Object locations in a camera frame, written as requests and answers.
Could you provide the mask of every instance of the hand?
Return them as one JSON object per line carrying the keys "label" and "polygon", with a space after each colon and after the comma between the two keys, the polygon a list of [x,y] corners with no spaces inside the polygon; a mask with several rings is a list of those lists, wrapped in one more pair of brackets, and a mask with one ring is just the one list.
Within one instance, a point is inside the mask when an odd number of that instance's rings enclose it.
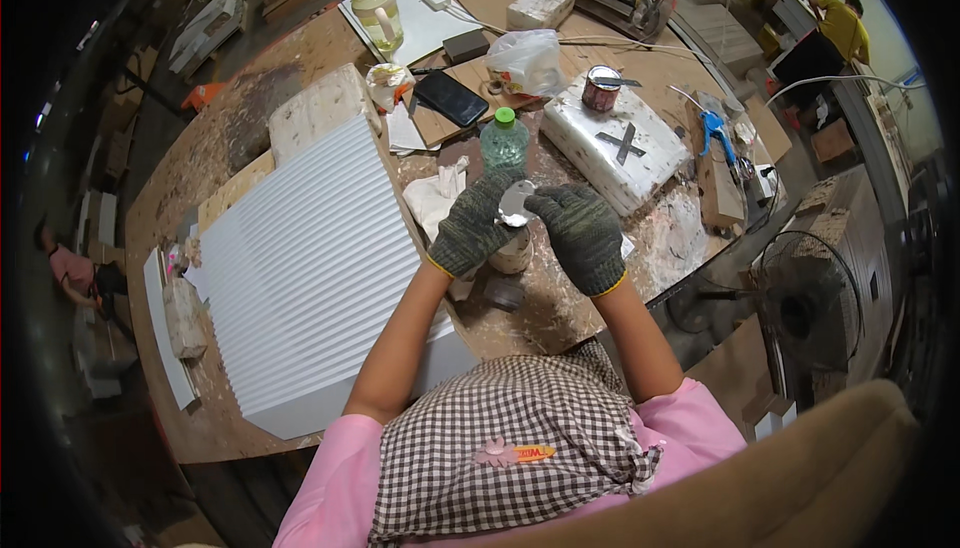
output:
{"label": "hand", "polygon": [[627,267],[617,214],[586,185],[539,188],[524,206],[546,225],[559,265],[573,285],[599,297],[620,285]]}
{"label": "hand", "polygon": [[456,278],[510,242],[519,229],[495,220],[503,194],[522,178],[520,169],[493,169],[466,188],[439,222],[437,240],[427,250],[430,261]]}

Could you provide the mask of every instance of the person in pink shirt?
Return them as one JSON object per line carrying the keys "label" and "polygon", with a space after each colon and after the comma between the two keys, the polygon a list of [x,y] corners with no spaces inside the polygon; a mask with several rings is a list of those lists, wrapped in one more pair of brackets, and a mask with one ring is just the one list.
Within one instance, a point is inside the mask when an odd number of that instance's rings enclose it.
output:
{"label": "person in pink shirt", "polygon": [[114,294],[127,295],[127,278],[116,263],[95,266],[86,256],[74,254],[57,243],[53,229],[47,226],[46,216],[33,229],[33,244],[46,253],[56,284],[74,304],[99,312],[103,319],[116,325],[130,343],[137,344],[134,332],[117,317],[114,309]]}
{"label": "person in pink shirt", "polygon": [[487,171],[440,223],[428,262],[325,431],[275,547],[488,541],[622,504],[746,446],[710,391],[684,377],[627,276],[617,215],[585,186],[537,189],[526,207],[606,321],[629,395],[591,338],[559,356],[482,362],[409,405],[450,282],[517,232],[495,219],[522,176]]}

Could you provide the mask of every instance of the black phone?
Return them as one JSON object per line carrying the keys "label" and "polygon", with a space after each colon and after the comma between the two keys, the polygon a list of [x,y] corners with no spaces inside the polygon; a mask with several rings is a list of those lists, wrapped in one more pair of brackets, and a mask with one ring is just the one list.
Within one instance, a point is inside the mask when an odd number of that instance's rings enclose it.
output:
{"label": "black phone", "polygon": [[461,127],[477,122],[489,107],[484,98],[443,71],[435,71],[418,81],[414,85],[414,96]]}

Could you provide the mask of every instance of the pink shirt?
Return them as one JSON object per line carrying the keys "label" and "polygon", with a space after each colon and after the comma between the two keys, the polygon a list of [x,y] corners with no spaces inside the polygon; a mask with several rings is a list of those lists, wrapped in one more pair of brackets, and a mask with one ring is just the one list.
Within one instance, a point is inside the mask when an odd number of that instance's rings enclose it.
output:
{"label": "pink shirt", "polygon": [[56,251],[50,255],[50,268],[54,271],[57,284],[70,280],[70,287],[80,295],[87,295],[93,284],[93,261],[86,256],[78,256],[62,245],[56,246]]}
{"label": "pink shirt", "polygon": [[[647,400],[630,412],[633,430],[645,449],[659,444],[663,456],[651,491],[696,473],[747,446],[710,390],[684,379],[677,391]],[[323,434],[303,484],[290,505],[274,548],[366,546],[374,522],[380,478],[380,433],[383,426],[363,414],[341,416]],[[556,519],[583,516],[627,502],[623,495],[597,498]],[[522,533],[527,528],[477,533],[472,537],[417,540],[433,548],[490,539],[495,533]]]}

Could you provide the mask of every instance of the plastic jug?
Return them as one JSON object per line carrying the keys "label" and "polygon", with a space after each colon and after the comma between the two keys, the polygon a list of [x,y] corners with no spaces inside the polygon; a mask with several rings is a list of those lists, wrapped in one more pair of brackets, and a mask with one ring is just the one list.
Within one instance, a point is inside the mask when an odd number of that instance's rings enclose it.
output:
{"label": "plastic jug", "polygon": [[350,9],[378,50],[394,51],[403,43],[397,0],[353,0]]}
{"label": "plastic jug", "polygon": [[493,122],[480,132],[480,157],[484,170],[495,167],[523,169],[527,166],[530,131],[510,108],[498,108]]}

